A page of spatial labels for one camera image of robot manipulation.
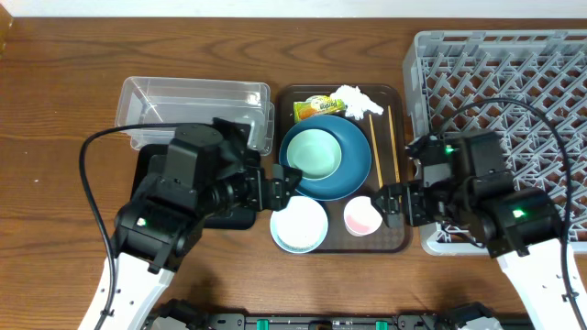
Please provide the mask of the pink cup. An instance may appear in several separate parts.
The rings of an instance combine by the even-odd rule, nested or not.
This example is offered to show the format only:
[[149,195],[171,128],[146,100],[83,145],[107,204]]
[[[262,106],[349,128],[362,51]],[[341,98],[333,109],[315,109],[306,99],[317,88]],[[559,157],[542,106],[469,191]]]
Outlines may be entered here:
[[352,198],[344,208],[343,220],[348,232],[355,237],[373,234],[382,224],[382,216],[367,196]]

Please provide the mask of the mint green bowl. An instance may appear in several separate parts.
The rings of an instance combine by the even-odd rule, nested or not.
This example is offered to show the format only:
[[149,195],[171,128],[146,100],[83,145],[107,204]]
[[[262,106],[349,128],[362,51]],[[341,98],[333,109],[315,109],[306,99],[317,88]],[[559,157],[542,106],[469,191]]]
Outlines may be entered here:
[[303,173],[309,181],[320,181],[336,172],[342,161],[338,140],[321,129],[307,129],[296,134],[286,149],[290,167]]

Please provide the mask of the light blue rice bowl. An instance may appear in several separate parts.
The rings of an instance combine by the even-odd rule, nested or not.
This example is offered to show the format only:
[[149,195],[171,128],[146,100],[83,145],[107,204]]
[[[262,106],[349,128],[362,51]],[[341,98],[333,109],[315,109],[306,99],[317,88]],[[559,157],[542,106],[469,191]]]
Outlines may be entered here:
[[271,237],[288,253],[305,254],[317,249],[327,231],[325,208],[309,197],[294,196],[283,210],[271,214]]

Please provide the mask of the blue plate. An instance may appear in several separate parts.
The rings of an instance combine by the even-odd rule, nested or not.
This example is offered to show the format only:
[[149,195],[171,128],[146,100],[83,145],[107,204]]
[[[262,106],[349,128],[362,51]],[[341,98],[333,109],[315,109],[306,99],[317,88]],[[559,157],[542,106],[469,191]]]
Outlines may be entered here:
[[356,192],[367,180],[371,170],[371,146],[357,124],[335,115],[319,115],[295,124],[283,137],[279,163],[290,166],[286,149],[295,135],[307,129],[321,129],[339,143],[342,160],[338,169],[324,180],[302,179],[296,190],[318,201],[335,201]]

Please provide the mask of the wooden chopstick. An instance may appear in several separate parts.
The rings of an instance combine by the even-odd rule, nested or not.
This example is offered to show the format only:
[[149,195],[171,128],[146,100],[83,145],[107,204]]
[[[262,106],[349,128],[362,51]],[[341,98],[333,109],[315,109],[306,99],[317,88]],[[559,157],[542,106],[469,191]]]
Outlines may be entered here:
[[394,171],[396,183],[400,183],[401,182],[401,173],[400,173],[399,161],[398,161],[398,157],[397,157],[396,138],[395,138],[394,124],[393,124],[393,113],[392,113],[392,108],[390,105],[388,105],[388,107],[387,107],[387,114],[388,114],[390,136],[391,136],[393,167],[394,167],[393,171]]
[[375,160],[377,180],[378,180],[379,187],[382,188],[383,187],[382,169],[381,169],[381,162],[380,162],[380,158],[379,158],[379,152],[378,152],[379,150],[378,150],[377,139],[376,139],[372,115],[369,114],[368,118],[369,118],[369,124],[370,124],[371,143],[372,143],[372,149],[373,149],[373,157]]

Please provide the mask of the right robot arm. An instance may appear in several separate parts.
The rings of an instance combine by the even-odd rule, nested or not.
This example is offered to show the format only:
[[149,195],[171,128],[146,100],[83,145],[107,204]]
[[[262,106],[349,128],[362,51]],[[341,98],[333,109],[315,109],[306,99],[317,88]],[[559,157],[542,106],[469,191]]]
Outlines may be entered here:
[[499,136],[489,130],[421,137],[408,146],[421,177],[384,185],[371,204],[385,220],[468,230],[496,259],[536,329],[583,329],[586,290],[548,194],[517,190]]

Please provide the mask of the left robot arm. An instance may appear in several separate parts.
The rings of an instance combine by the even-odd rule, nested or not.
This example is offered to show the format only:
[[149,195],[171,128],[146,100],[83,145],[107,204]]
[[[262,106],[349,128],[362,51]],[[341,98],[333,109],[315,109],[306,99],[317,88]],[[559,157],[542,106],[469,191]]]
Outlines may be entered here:
[[216,118],[210,124],[171,123],[174,137],[160,171],[140,181],[107,233],[80,150],[83,190],[105,244],[105,265],[82,329],[140,329],[170,286],[184,257],[202,236],[205,221],[235,207],[281,211],[302,180],[302,172],[276,164],[271,178],[260,153],[247,146],[239,127]]

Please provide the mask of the grey dishwasher rack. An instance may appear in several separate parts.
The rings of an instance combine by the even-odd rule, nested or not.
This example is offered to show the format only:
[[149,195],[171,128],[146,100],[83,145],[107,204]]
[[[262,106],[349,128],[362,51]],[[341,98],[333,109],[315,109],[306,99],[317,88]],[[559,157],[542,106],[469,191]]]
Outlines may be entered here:
[[[422,31],[403,63],[407,113],[416,137],[462,105],[508,97],[532,105],[556,127],[570,158],[569,240],[586,251],[586,33],[583,30]],[[489,104],[459,115],[450,133],[491,129],[502,137],[517,189],[546,191],[560,212],[566,179],[556,140],[533,114]]]

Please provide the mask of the black plastic tray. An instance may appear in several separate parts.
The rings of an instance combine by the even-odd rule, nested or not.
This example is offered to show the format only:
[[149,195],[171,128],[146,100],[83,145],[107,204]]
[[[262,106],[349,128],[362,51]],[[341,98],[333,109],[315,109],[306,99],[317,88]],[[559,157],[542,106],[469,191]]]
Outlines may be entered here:
[[[130,197],[134,196],[140,183],[148,174],[163,172],[167,149],[168,146],[165,144],[148,144],[139,151]],[[225,214],[208,217],[205,221],[205,228],[248,230],[253,227],[256,218],[256,211],[235,207]]]

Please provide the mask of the brown serving tray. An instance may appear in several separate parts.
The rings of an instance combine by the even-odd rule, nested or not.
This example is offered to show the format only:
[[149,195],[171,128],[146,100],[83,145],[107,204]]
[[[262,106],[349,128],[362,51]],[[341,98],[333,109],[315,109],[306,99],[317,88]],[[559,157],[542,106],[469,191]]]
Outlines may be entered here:
[[343,213],[354,197],[372,197],[383,185],[409,179],[404,151],[404,119],[397,91],[384,84],[363,84],[360,91],[383,108],[380,115],[361,120],[344,115],[321,115],[294,122],[294,104],[311,96],[329,95],[336,85],[291,85],[277,98],[276,137],[280,143],[279,162],[288,163],[286,149],[292,138],[307,129],[321,129],[338,141],[342,161],[337,172],[323,180],[303,179],[296,192],[318,201],[326,210],[328,230],[315,254],[398,253],[407,248],[413,231],[400,215],[384,219],[367,236],[353,236],[345,227]]

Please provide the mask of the yellow green snack wrapper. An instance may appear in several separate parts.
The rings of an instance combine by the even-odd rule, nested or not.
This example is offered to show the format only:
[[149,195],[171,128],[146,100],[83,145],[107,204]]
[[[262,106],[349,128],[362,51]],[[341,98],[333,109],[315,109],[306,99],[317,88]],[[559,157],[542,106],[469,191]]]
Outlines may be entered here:
[[299,123],[312,116],[335,114],[345,109],[346,105],[340,99],[327,95],[314,95],[303,102],[293,103],[294,122]]

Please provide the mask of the crumpled white tissue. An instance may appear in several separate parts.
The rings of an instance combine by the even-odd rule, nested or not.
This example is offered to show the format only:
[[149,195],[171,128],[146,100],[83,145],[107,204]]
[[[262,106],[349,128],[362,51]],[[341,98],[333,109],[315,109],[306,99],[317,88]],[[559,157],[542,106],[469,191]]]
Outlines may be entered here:
[[373,102],[358,86],[341,85],[330,97],[334,100],[340,100],[345,105],[345,117],[361,120],[366,112],[375,115],[383,113],[383,108]]

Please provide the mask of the clear plastic bin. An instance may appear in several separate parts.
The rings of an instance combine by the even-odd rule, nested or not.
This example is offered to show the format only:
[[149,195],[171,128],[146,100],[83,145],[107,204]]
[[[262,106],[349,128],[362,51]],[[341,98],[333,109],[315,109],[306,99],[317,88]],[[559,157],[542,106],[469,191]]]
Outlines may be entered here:
[[241,124],[250,149],[271,153],[275,115],[264,82],[132,76],[123,83],[115,125],[211,124],[215,118]]

